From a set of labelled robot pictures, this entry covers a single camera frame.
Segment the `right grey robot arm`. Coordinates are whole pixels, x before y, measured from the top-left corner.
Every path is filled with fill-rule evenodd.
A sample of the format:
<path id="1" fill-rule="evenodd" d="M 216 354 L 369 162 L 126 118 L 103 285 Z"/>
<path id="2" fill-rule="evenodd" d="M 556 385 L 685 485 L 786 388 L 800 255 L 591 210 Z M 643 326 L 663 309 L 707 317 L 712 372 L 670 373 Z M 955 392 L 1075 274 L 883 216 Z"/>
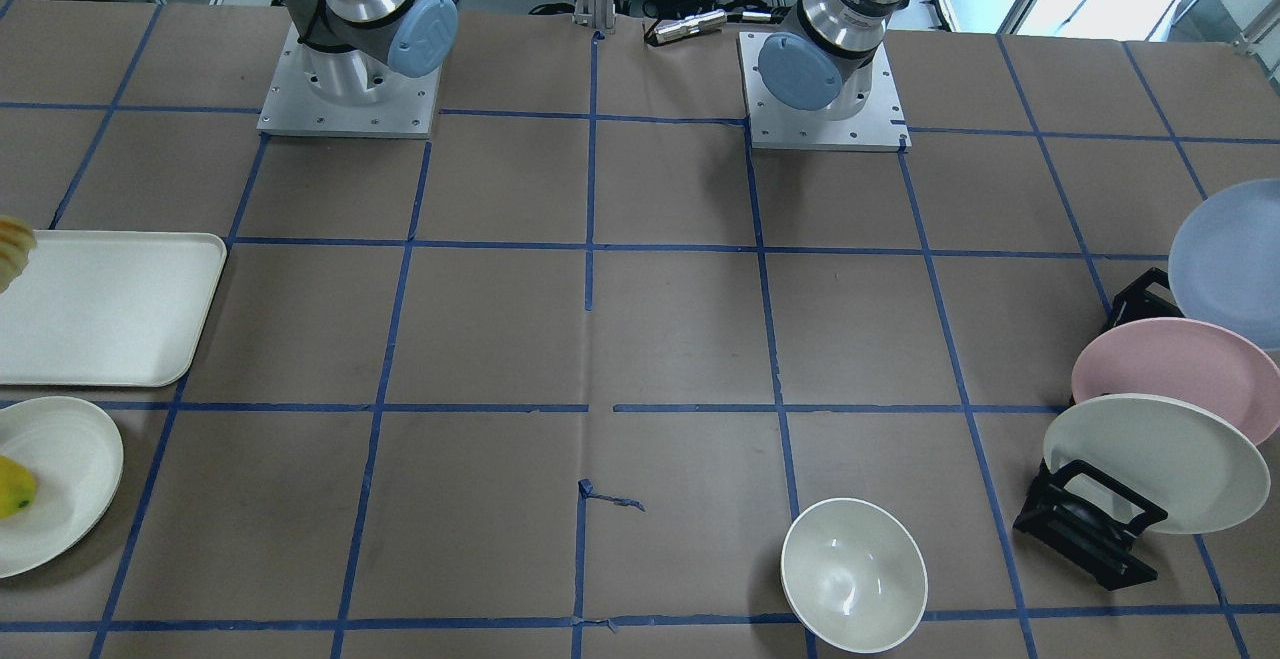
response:
<path id="1" fill-rule="evenodd" d="M 346 104 L 379 102 L 397 77 L 439 70 L 453 49 L 453 0 L 284 0 L 294 54 L 314 93 Z"/>

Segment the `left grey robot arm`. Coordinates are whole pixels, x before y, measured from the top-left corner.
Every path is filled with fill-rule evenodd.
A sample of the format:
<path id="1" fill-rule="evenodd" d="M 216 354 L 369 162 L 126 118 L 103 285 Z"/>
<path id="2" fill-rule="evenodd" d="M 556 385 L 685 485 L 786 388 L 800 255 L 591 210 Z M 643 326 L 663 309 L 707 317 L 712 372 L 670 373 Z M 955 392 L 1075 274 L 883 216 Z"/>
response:
<path id="1" fill-rule="evenodd" d="M 890 18 L 905 0 L 797 0 L 764 40 L 756 72 L 792 109 L 850 116 Z"/>

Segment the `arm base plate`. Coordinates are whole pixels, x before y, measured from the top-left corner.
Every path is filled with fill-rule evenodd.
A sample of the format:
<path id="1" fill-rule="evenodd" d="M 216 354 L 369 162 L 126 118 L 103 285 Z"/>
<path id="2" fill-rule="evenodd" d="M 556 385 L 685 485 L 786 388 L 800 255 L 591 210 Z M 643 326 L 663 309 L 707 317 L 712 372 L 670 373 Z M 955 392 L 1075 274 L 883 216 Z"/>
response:
<path id="1" fill-rule="evenodd" d="M 360 50 L 320 52 L 289 27 L 257 129 L 289 138 L 429 139 L 442 70 L 396 74 Z"/>
<path id="2" fill-rule="evenodd" d="M 805 111 L 774 97 L 762 79 L 758 58 L 765 38 L 765 33 L 739 35 L 742 90 L 755 148 L 897 152 L 910 147 L 886 49 L 878 49 L 870 65 L 845 82 L 831 106 Z"/>

